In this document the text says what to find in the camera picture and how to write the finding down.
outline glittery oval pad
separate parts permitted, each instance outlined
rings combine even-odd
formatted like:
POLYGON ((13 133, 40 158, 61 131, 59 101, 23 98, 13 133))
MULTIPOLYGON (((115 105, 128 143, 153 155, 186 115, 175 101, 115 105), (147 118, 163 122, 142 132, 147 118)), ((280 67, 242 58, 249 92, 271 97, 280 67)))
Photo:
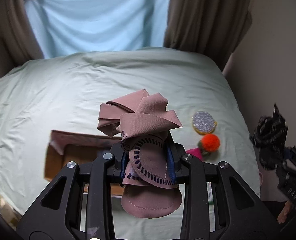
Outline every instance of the glittery oval pad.
POLYGON ((212 133, 217 125, 214 118, 205 111, 198 111, 192 117, 192 126, 199 134, 212 133))

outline beige wall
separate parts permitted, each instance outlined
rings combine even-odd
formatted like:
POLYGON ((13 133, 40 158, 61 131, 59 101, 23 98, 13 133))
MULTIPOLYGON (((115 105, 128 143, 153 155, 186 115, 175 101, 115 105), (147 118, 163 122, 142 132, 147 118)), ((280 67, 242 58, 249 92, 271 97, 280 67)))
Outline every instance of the beige wall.
MULTIPOLYGON (((296 145, 296 0, 252 0, 253 24, 224 70, 252 133, 276 102, 296 145)), ((263 171, 263 200, 283 201, 274 171, 263 171)))

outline pink knotted fabric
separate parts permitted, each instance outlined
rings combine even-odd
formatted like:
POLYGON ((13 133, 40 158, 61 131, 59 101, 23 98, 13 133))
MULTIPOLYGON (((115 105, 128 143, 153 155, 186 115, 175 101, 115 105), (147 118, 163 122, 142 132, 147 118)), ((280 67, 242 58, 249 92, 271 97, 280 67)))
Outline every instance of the pink knotted fabric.
POLYGON ((121 204, 139 218, 156 218, 175 211, 182 202, 178 185, 167 169, 165 140, 168 130, 182 127, 168 100, 145 89, 100 105, 98 129, 108 136, 122 135, 129 153, 121 204))

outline open cardboard box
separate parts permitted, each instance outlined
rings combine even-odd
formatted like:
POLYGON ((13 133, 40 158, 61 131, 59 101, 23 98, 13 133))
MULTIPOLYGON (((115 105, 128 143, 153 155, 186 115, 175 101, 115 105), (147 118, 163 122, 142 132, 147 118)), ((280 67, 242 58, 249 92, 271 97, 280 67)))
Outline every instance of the open cardboard box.
MULTIPOLYGON (((44 178, 51 181, 70 161, 78 164, 92 162, 98 156, 110 151, 120 137, 108 137, 52 130, 46 153, 44 178)), ((122 195, 119 184, 111 184, 111 195, 122 195)))

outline silver bolt head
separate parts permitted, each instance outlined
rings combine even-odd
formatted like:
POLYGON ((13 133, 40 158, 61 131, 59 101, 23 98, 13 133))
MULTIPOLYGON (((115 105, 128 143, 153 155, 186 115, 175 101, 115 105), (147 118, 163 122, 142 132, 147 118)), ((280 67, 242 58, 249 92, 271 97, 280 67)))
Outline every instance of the silver bolt head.
POLYGON ((226 163, 226 162, 220 162, 220 163, 219 163, 219 166, 220 166, 222 169, 226 169, 226 168, 229 167, 229 164, 226 163))
POLYGON ((110 160, 111 158, 112 158, 112 154, 111 153, 105 153, 104 155, 103 155, 103 158, 104 159, 106 159, 106 160, 110 160))
POLYGON ((184 158, 185 160, 191 160, 191 159, 192 159, 192 155, 189 154, 189 153, 186 153, 186 154, 183 155, 183 158, 184 158))
POLYGON ((75 166, 75 162, 68 162, 67 167, 68 168, 73 168, 75 166))

